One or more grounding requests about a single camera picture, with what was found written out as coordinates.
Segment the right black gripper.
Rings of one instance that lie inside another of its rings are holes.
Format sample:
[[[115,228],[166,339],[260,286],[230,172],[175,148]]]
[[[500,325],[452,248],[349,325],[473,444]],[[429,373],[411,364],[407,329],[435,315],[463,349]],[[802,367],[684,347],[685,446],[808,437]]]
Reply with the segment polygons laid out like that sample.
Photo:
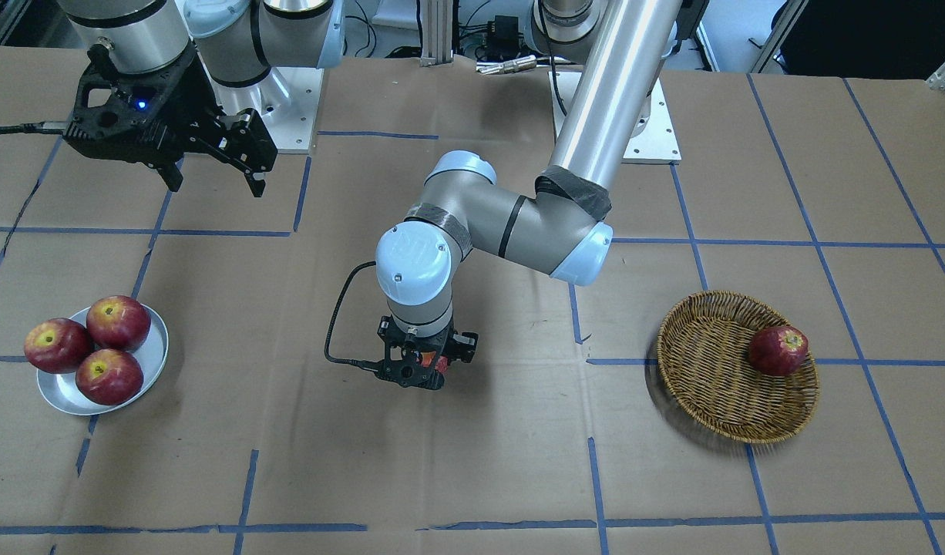
[[[183,185],[186,153],[203,153],[244,174],[264,196],[277,147],[256,109],[227,115],[192,42],[168,66],[141,74],[116,69],[116,53],[96,43],[87,52],[71,120],[63,139],[82,155],[142,163],[170,192]]]

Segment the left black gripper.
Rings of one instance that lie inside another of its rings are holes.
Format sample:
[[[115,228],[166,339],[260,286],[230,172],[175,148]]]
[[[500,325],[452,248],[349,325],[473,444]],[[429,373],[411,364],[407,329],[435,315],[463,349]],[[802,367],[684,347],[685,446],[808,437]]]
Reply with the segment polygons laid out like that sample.
[[[384,343],[384,358],[377,363],[378,379],[401,387],[428,390],[440,389],[446,377],[445,373],[442,375],[434,369],[423,368],[419,363],[420,352],[440,352],[452,362],[470,363],[479,341],[479,334],[457,331],[452,321],[431,336],[419,337],[409,328],[399,327],[391,316],[382,317],[377,334]]]

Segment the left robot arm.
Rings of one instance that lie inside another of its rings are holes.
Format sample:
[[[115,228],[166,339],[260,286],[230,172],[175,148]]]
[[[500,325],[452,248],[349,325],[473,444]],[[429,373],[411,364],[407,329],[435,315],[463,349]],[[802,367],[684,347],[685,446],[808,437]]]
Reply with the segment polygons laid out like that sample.
[[[505,190],[472,152],[439,159],[419,200],[378,240],[374,267],[389,309],[378,325],[384,355],[360,368],[436,390],[452,362],[472,361],[477,336],[452,323],[452,278],[473,250],[579,287],[595,281],[613,238],[610,188],[680,9],[679,1],[607,3],[533,197]]]

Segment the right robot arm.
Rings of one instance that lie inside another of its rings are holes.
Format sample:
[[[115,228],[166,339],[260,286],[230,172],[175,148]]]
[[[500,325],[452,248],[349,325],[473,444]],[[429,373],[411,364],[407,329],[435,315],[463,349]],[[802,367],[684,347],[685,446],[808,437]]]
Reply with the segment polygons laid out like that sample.
[[[278,155],[272,124],[296,105],[280,68],[342,56],[341,1],[61,1],[87,43],[65,142],[140,163],[170,192],[188,153],[213,157],[260,197]]]

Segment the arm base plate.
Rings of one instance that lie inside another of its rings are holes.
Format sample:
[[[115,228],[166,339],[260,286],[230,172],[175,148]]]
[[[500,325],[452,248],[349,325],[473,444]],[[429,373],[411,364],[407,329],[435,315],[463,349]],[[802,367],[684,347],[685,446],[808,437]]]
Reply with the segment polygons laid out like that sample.
[[[565,120],[565,113],[558,105],[554,82],[558,83],[558,92],[564,104],[569,108],[580,81],[581,71],[560,67],[549,73],[551,106],[553,107],[554,136],[558,136]],[[674,131],[674,124],[668,103],[660,81],[654,84],[650,101],[641,109],[641,117],[631,131],[621,162],[625,164],[662,165],[678,164],[683,159],[679,140]]]
[[[274,67],[251,86],[212,87],[229,115],[257,109],[279,153],[310,154],[324,76],[321,68]]]

